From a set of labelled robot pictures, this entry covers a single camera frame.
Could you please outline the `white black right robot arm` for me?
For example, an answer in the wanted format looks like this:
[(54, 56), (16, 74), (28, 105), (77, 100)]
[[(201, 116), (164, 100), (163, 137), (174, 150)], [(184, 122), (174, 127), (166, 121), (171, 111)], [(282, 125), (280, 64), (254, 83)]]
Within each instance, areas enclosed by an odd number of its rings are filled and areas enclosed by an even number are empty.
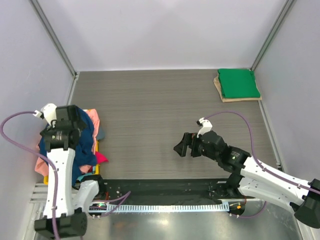
[(320, 181), (307, 181), (262, 163), (250, 153), (227, 145), (214, 131), (204, 135), (184, 133), (173, 148), (185, 157), (187, 149), (192, 157), (204, 156), (217, 162), (230, 176), (225, 192), (231, 198), (239, 195), (261, 199), (294, 214), (301, 223), (320, 227)]

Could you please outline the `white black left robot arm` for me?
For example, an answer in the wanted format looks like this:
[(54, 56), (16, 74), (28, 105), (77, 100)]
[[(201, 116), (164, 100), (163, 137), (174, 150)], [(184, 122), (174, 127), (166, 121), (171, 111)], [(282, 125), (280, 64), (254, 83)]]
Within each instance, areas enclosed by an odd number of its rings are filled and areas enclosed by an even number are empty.
[(34, 222), (34, 230), (51, 240), (82, 238), (87, 231), (90, 204), (106, 194), (99, 175), (85, 177), (76, 195), (72, 194), (76, 147), (86, 124), (75, 105), (48, 103), (40, 112), (48, 123), (41, 136), (49, 167), (46, 203), (42, 217)]

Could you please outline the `magenta t-shirt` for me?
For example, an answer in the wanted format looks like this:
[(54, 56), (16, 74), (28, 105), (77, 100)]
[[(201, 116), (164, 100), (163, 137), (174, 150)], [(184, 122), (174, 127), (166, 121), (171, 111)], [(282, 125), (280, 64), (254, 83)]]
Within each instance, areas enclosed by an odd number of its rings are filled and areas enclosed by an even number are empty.
[(98, 151), (95, 152), (95, 156), (96, 156), (97, 164), (99, 164), (99, 165), (102, 163), (105, 163), (105, 162), (107, 162), (107, 163), (109, 162), (107, 157)]

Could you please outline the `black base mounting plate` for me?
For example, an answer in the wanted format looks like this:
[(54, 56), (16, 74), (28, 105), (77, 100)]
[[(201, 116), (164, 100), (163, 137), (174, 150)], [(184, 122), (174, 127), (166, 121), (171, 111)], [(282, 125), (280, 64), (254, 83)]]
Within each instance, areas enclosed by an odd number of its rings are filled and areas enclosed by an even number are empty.
[(95, 200), (113, 200), (130, 192), (128, 205), (206, 205), (244, 199), (226, 178), (104, 179), (105, 188)]

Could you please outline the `left aluminium frame post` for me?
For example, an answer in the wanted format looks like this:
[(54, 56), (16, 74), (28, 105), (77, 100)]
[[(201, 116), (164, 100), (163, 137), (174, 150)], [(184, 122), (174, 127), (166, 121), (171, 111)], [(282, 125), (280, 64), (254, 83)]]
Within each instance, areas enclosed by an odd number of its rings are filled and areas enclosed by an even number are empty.
[(62, 58), (64, 64), (68, 68), (69, 72), (71, 73), (72, 77), (75, 79), (77, 77), (77, 71), (73, 67), (69, 57), (67, 56), (66, 51), (64, 50), (58, 36), (56, 35), (52, 25), (50, 24), (43, 8), (41, 7), (38, 0), (29, 0), (32, 8), (34, 9), (37, 17), (39, 18), (41, 24), (43, 25), (45, 31), (47, 32), (49, 38), (51, 39), (54, 47), (56, 48), (57, 52), (59, 53), (60, 57)]

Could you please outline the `aluminium frame post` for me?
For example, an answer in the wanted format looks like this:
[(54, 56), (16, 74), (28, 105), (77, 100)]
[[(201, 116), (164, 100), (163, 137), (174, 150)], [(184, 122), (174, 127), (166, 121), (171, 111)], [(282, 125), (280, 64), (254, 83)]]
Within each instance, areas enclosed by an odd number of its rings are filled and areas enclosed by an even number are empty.
[(45, 31), (47, 32), (49, 38), (51, 39), (54, 47), (56, 48), (57, 52), (59, 53), (60, 57), (62, 58), (64, 64), (68, 68), (69, 72), (71, 73), (72, 77), (75, 79), (77, 77), (77, 71), (73, 67), (69, 57), (67, 56), (66, 51), (64, 50), (58, 36), (56, 35), (52, 25), (50, 24), (43, 8), (41, 7), (38, 0), (29, 0), (32, 8), (34, 9), (37, 17), (39, 18), (41, 24), (43, 25)]
[(263, 59), (264, 55), (266, 54), (268, 48), (271, 46), (273, 40), (275, 39), (277, 33), (281, 29), (284, 21), (286, 20), (287, 16), (289, 15), (290, 11), (292, 10), (293, 6), (295, 5), (296, 0), (286, 0), (283, 7), (281, 8), (275, 22), (273, 23), (266, 39), (264, 40), (252, 66), (251, 70), (255, 71), (260, 64), (261, 60)]

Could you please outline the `aluminium extrusion rail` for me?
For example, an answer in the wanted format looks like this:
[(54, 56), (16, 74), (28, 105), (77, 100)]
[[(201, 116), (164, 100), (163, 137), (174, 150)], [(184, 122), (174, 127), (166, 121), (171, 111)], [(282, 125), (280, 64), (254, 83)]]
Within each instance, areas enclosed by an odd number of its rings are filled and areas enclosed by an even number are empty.
[(44, 183), (36, 183), (30, 198), (30, 203), (45, 203), (47, 201), (48, 186)]

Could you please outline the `right aluminium frame post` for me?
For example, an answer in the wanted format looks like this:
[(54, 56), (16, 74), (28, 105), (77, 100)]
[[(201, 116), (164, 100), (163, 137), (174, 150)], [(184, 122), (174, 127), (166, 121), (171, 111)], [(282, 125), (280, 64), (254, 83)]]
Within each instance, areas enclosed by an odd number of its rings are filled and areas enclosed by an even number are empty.
[(264, 40), (252, 66), (251, 70), (255, 71), (260, 64), (261, 60), (263, 59), (264, 55), (266, 54), (268, 48), (271, 46), (273, 40), (275, 39), (277, 33), (281, 29), (284, 21), (286, 20), (287, 16), (289, 15), (290, 11), (292, 10), (293, 6), (295, 5), (296, 0), (286, 0), (283, 7), (281, 8), (275, 22), (273, 23), (266, 39)]

